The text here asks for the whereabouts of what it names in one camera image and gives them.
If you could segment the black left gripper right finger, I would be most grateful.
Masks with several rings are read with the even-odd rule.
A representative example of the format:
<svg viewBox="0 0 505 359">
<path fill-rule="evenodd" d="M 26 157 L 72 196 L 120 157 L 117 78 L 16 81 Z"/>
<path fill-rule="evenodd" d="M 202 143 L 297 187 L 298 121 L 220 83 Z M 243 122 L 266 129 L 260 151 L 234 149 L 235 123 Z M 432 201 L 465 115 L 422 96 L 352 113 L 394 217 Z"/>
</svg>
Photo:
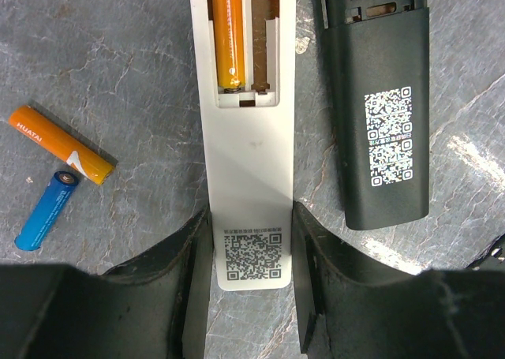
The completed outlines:
<svg viewBox="0 0 505 359">
<path fill-rule="evenodd" d="M 310 358 L 501 358 L 504 241 L 467 268 L 418 275 L 389 267 L 292 214 L 301 352 Z"/>
</svg>

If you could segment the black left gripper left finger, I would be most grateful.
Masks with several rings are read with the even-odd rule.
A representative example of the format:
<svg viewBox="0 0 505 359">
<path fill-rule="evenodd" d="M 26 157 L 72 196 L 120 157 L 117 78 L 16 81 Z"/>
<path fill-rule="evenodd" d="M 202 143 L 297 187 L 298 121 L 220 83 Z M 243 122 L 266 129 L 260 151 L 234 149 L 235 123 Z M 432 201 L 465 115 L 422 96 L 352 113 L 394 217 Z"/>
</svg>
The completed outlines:
<svg viewBox="0 0 505 359">
<path fill-rule="evenodd" d="M 4 358 L 202 358 L 213 240 L 208 210 L 92 275 L 66 264 L 1 268 Z"/>
</svg>

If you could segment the blue battery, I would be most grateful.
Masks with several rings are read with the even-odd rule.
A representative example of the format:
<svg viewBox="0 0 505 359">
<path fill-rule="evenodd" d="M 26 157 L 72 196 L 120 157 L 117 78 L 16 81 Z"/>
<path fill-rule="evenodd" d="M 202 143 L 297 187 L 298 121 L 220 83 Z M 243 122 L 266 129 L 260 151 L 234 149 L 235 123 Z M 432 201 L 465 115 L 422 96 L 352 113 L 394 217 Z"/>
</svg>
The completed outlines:
<svg viewBox="0 0 505 359">
<path fill-rule="evenodd" d="M 40 197 L 38 204 L 15 238 L 15 245 L 22 251 L 39 249 L 74 190 L 79 185 L 76 175 L 57 171 Z"/>
</svg>

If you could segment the white remote with QR label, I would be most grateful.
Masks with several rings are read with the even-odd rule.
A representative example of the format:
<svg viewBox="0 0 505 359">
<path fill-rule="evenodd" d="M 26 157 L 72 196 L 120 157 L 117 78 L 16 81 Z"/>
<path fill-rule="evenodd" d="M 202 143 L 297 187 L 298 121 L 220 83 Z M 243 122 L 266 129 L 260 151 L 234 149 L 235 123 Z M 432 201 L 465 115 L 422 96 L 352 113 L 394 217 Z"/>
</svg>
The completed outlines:
<svg viewBox="0 0 505 359">
<path fill-rule="evenodd" d="M 218 82 L 215 0 L 190 0 L 219 287 L 291 279 L 296 0 L 241 0 L 245 80 Z"/>
</svg>

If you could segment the black remote control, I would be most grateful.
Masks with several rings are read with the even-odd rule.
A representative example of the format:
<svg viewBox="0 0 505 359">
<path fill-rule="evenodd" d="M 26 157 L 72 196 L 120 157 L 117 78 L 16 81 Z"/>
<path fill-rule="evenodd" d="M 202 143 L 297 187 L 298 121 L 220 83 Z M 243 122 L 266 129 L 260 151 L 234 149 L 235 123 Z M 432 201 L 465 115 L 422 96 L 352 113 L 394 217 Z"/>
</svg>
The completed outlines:
<svg viewBox="0 0 505 359">
<path fill-rule="evenodd" d="M 346 225 L 429 211 L 427 0 L 323 0 Z"/>
</svg>

